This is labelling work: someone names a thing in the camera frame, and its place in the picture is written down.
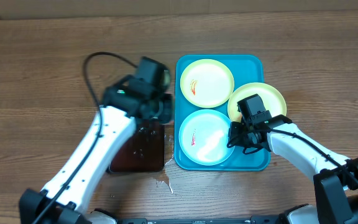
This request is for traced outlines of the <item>light blue plate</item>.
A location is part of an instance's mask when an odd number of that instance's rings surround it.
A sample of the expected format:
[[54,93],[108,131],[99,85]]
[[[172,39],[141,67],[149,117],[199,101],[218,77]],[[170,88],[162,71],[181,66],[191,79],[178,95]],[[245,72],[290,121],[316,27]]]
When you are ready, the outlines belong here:
[[181,150],[201,166],[214,166],[226,161],[234,151],[227,147],[230,124],[231,120],[216,110],[203,109],[191,113],[179,128]]

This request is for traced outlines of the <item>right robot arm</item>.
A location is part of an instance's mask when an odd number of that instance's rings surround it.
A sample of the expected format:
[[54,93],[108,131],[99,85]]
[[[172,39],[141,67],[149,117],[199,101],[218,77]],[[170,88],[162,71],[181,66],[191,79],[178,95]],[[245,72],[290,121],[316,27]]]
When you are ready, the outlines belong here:
[[240,122],[232,122],[227,147],[243,154],[265,149],[285,158],[314,184],[316,205],[299,205],[278,215],[277,223],[358,223],[358,158],[320,145],[291,119],[272,116],[258,94],[237,102]]

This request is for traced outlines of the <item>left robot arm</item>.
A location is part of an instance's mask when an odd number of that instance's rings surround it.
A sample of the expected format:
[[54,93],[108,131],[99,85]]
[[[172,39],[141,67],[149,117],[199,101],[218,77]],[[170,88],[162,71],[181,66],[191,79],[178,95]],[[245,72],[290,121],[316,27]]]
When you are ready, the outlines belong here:
[[101,52],[88,55],[82,74],[96,105],[88,132],[69,160],[40,192],[27,189],[19,200],[21,223],[116,223],[108,212],[87,212],[92,195],[115,155],[143,121],[172,120],[172,95],[167,93],[166,65],[142,57],[135,73],[107,87],[102,98],[94,92],[88,65]]

